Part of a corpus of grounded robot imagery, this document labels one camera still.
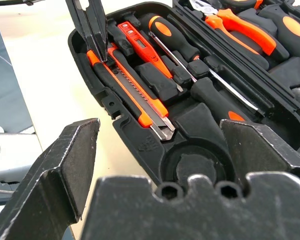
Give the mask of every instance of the white table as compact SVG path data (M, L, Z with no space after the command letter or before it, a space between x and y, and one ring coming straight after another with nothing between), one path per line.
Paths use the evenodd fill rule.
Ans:
M145 1L102 0L106 14L140 2ZM171 0L157 2L172 5ZM0 32L42 149L66 125L98 117L101 129L90 189L94 189L100 176L147 176L86 87L68 47L68 36L73 29L65 0L41 1L31 7L25 4L0 7ZM82 226L82 221L72 226L77 239Z

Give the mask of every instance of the pliers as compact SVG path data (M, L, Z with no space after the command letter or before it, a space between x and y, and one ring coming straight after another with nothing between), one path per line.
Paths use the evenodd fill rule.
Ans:
M206 18L205 22L213 29L217 30L226 39L227 37L245 47L255 55L259 55L251 47L234 37L229 31L236 31L248 36L262 48L263 52L277 60L283 62L289 58L288 51L273 36L262 30L260 27L247 22L236 16L231 9L217 10L209 3L202 0L189 0L192 7L202 12Z

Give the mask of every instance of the black plastic tool case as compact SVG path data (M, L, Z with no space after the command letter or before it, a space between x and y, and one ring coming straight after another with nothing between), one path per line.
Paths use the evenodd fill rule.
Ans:
M201 59L257 105L264 117L253 117L240 102L227 91L220 89L222 95L236 102L237 106L241 106L241 110L257 123L271 127L300 152L300 116L297 114L300 104L292 93L268 72L237 52L217 32L176 0L173 1L172 8L161 3L145 2L110 13L107 18L113 18L119 24L125 21L122 14L132 11L136 12L137 18L147 13L155 13L162 17L170 14L174 21L183 26L180 30L184 31L186 38L191 36L192 39L197 39L196 42L189 42L201 51ZM206 139L206 136L214 134L215 129L210 129L207 123L202 121L207 114L206 109L204 104L190 96L190 88L188 93L165 105L169 111L169 119L177 130L171 140L161 142L150 128L140 126L117 95L104 86L95 75L86 56L87 46L78 32L73 31L70 34L68 44L91 94L111 118L115 119L114 128L155 183L176 181L176 168L181 158L202 156L214 161L216 180L234 180L236 174L223 136L217 134L213 141Z

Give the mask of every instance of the tool case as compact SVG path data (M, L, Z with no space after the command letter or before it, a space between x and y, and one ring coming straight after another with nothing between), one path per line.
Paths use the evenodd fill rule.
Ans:
M167 19L182 32L192 46L200 50L202 62L257 106L258 111L251 112L209 73L202 73L202 62L188 63L192 67L191 73L196 75L197 79L209 77L215 89L227 101L236 105L253 122L269 126L300 153L300 103L291 89L279 79L282 70L279 70L278 74L272 74L239 52L200 19L198 11L191 9L186 0L173 0L173 7L157 2L144 2L106 16L101 2L95 2L97 7L94 6L94 9L97 12L100 32L107 31L107 24L110 28L114 26L113 23L119 25L127 19L138 30L146 32L147 26L143 23L143 17L149 13ZM265 2L283 4L280 0ZM300 18L300 8L286 5L293 10L290 11L291 15ZM112 33L108 34L107 39L109 42L115 41ZM166 55L151 38L148 40L161 56ZM168 110L168 119L175 126L171 139L162 141L152 129L140 125L132 115L129 105L101 80L104 76L96 75L87 57L87 45L76 30L70 34L68 45L91 94L114 120L113 126L117 133L156 184L165 181L180 182L183 176L198 171L210 177L212 182L234 181L238 177L221 129L215 122L209 122L211 118L207 118L214 109L209 109L192 97L190 80L182 81L182 77L178 78L183 92L173 97L162 96L160 99ZM138 67L144 64L140 57L135 52L125 52L128 49L124 46L119 49L125 54L132 68L138 72ZM149 77L158 78L154 73ZM147 76L143 76L142 79L146 84Z

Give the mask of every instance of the screwdriver shaft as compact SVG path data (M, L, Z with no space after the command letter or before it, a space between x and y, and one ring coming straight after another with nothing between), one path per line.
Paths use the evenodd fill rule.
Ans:
M163 44L163 42L153 33L149 32L149 35L153 38L153 40L165 51L165 53L174 61L175 64L184 68L188 74L190 74L191 80L195 83L198 81L182 64L182 62ZM222 77L220 77L215 71L209 68L209 72L211 75L216 78L228 91L230 91L236 98L238 98L244 105L253 109L254 111L258 111L259 109L254 106L251 102L249 102L244 96L242 96L237 90L235 90L229 83L227 83Z

